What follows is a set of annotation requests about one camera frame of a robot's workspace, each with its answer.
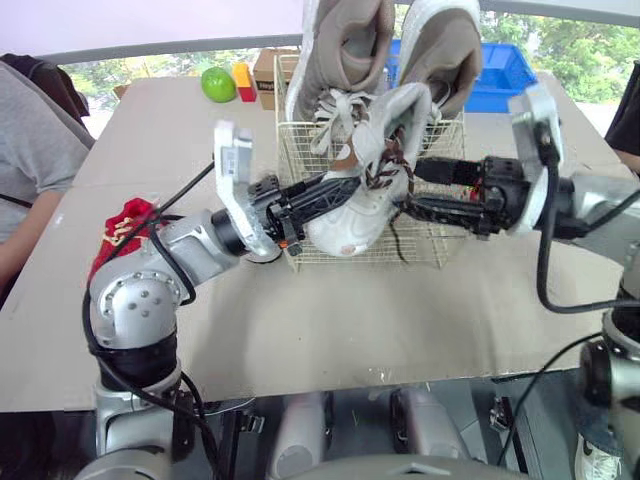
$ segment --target beige table surface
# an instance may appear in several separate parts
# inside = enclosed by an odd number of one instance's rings
[[[629,175],[557,82],[541,79],[558,100],[565,170]],[[92,407],[97,367],[80,304],[104,219],[132,196],[161,201],[193,177],[209,161],[220,118],[253,130],[255,178],[275,171],[273,112],[259,104],[215,105],[193,78],[129,89],[0,312],[0,410]],[[466,134],[469,158],[515,154],[506,115],[468,114]],[[175,212],[204,207],[220,207],[212,177]],[[539,305],[538,240],[470,240],[441,271],[347,263],[295,274],[284,259],[242,261],[179,310],[183,368],[208,400],[535,370],[600,323],[598,313],[559,316]],[[552,257],[556,302],[615,294],[621,270],[612,262],[566,246]],[[558,367],[575,366],[576,355]]]

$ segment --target cardboard box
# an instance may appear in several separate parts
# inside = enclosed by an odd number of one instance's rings
[[[297,50],[285,48],[264,48],[258,56],[255,66],[253,67],[253,78],[256,81],[260,103],[264,110],[275,110],[275,94],[274,94],[274,71],[273,61],[276,55],[297,55]],[[291,80],[293,68],[285,72],[287,83]]]

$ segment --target shoe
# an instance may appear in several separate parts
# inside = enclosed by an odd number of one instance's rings
[[[320,97],[330,89],[373,93],[393,38],[394,15],[392,0],[305,0],[287,121],[313,121]]]
[[[423,82],[444,118],[462,110],[482,72],[477,0],[415,0],[402,26],[399,83]]]
[[[371,103],[325,175],[325,179],[360,176],[362,183],[347,203],[307,224],[307,237],[316,248],[350,257],[378,239],[397,212],[393,202],[409,190],[409,175],[433,114],[431,93],[422,83],[403,85]],[[390,140],[395,133],[397,138]]]
[[[615,480],[621,473],[620,458],[609,455],[578,435],[574,463],[576,480]]]

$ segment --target window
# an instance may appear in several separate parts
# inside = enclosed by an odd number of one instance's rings
[[[396,6],[400,38],[407,5]],[[517,45],[534,70],[555,75],[601,133],[608,127],[640,55],[640,30],[531,15],[482,12],[484,42]],[[113,88],[136,78],[200,75],[211,66],[230,68],[252,62],[259,49],[177,53],[65,65],[78,91],[89,101],[89,130],[99,135],[118,100]]]

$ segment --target wire basket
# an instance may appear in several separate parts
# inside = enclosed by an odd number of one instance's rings
[[[288,80],[298,61],[297,55],[280,55],[274,59],[276,135],[278,144],[278,175],[283,185],[290,185],[305,178],[329,170],[332,158],[341,150],[346,138],[333,138],[326,155],[311,152],[311,142],[322,127],[317,122],[287,122],[285,118],[285,98]],[[387,78],[387,85],[392,84]],[[422,151],[418,158],[443,156],[464,158],[464,117],[460,113],[453,120],[443,120],[427,127]],[[430,192],[455,198],[465,198],[469,191],[464,187],[436,185],[415,179],[415,193]],[[304,264],[321,263],[399,263],[398,248],[409,263],[424,263],[442,268],[460,249],[469,236],[467,231],[454,226],[417,222],[407,215],[401,215],[394,224],[398,239],[389,227],[366,252],[348,258],[327,255],[305,240],[301,243],[302,253],[287,255],[292,267],[297,271]]]

